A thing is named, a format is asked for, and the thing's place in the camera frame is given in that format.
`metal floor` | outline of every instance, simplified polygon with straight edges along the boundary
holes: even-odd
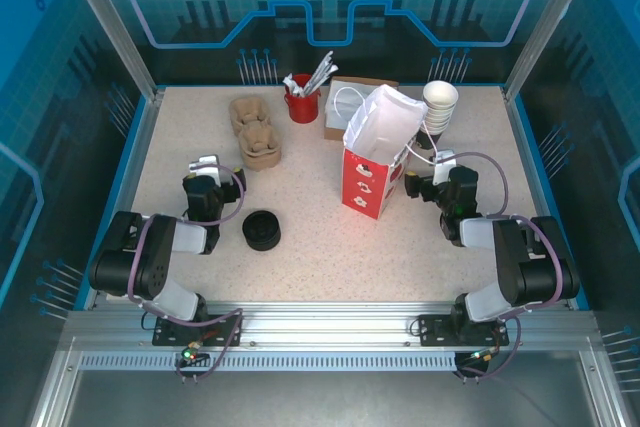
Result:
[[[168,373],[90,371],[65,425],[588,427],[588,399],[579,361],[565,353],[518,354],[480,385],[451,373],[219,372],[182,385]]]

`glass panel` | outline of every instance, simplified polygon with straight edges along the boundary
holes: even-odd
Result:
[[[30,422],[140,94],[85,0],[0,5],[0,425],[13,426]]]
[[[330,49],[362,76],[503,82],[547,2],[113,1],[161,84],[274,82]]]
[[[639,5],[573,0],[521,92],[547,197],[605,334],[640,328]],[[636,377],[632,368],[620,380]]]

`stacked paper cup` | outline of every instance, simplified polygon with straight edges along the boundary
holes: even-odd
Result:
[[[434,80],[424,86],[422,100],[429,109],[424,119],[424,124],[420,128],[416,137],[416,143],[423,149],[431,149],[433,145],[429,141],[429,136],[425,133],[425,127],[433,139],[434,144],[449,126],[451,115],[458,102],[458,91],[449,82]]]

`red cup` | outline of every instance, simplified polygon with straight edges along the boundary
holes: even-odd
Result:
[[[293,76],[293,80],[300,87],[307,85],[307,82],[311,79],[308,74],[296,74]],[[320,90],[316,90],[307,97],[294,97],[289,93],[289,87],[284,86],[285,94],[284,101],[289,106],[289,117],[298,124],[308,124],[313,122],[318,117],[318,97],[320,97]]]

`black round container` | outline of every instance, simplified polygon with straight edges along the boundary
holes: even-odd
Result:
[[[272,212],[257,210],[244,219],[242,233],[249,247],[264,252],[280,242],[280,223]]]

